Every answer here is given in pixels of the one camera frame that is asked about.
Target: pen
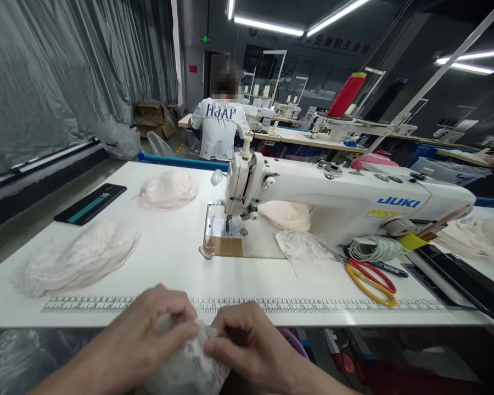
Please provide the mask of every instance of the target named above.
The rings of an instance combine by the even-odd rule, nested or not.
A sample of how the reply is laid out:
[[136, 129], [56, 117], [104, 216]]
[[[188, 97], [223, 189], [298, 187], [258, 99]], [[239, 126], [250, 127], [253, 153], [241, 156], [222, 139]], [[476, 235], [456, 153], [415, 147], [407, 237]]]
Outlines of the pen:
[[383, 262], [368, 262], [370, 265], [373, 265], [375, 267], [378, 267], [379, 269], [384, 270], [385, 272], [391, 273], [398, 275], [400, 277], [408, 277], [408, 273], [406, 273], [404, 270], [394, 268], [391, 265], [388, 265]]

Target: smartphone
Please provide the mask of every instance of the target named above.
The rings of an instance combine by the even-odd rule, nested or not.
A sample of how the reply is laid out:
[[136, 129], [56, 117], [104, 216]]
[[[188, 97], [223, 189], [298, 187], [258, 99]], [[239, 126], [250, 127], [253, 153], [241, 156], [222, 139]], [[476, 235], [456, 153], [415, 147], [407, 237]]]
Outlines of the smartphone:
[[126, 187], [121, 185], [103, 184], [88, 196], [57, 214], [53, 219], [57, 222], [82, 226], [103, 211], [125, 190]]

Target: plastic curtain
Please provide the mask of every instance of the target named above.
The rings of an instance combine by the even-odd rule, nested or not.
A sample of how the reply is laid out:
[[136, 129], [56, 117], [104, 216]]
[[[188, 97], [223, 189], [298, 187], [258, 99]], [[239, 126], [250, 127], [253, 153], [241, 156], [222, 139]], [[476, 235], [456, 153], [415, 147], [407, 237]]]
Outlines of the plastic curtain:
[[169, 0], [0, 0], [0, 172], [177, 104]]

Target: scissors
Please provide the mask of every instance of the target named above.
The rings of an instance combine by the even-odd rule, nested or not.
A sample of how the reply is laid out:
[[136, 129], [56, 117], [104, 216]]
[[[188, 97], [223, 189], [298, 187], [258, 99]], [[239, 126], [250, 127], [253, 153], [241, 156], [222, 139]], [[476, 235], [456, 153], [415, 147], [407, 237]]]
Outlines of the scissors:
[[[385, 307], [395, 307], [397, 306], [397, 299], [394, 296], [394, 293], [397, 292], [394, 283], [381, 271], [372, 265], [366, 262], [360, 262], [353, 258], [347, 258], [329, 248], [325, 243], [321, 242], [317, 238], [315, 238], [326, 250], [333, 254], [335, 258], [338, 258], [341, 262], [344, 263], [344, 268], [349, 274], [350, 278], [357, 285], [357, 287], [366, 294], [371, 300]], [[366, 269], [370, 269], [376, 275], [378, 275], [384, 282], [381, 283], [377, 278], [375, 278], [371, 273], [369, 273]], [[387, 300], [381, 299], [372, 293], [366, 286], [362, 283], [374, 287], [381, 294], [383, 294]]]

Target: ruler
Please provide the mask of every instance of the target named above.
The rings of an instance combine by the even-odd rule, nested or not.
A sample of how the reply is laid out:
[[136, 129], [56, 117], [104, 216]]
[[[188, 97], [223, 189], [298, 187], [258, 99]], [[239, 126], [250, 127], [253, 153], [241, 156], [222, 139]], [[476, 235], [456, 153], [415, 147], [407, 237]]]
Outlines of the ruler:
[[[54, 295], [42, 308], [50, 314], [119, 314], [135, 296], [121, 295]], [[221, 307], [256, 301], [266, 314], [334, 314], [341, 312], [436, 311], [446, 310], [436, 300], [399, 300], [397, 307], [388, 309], [369, 299], [317, 298], [236, 298], [189, 297], [198, 314], [216, 314]]]

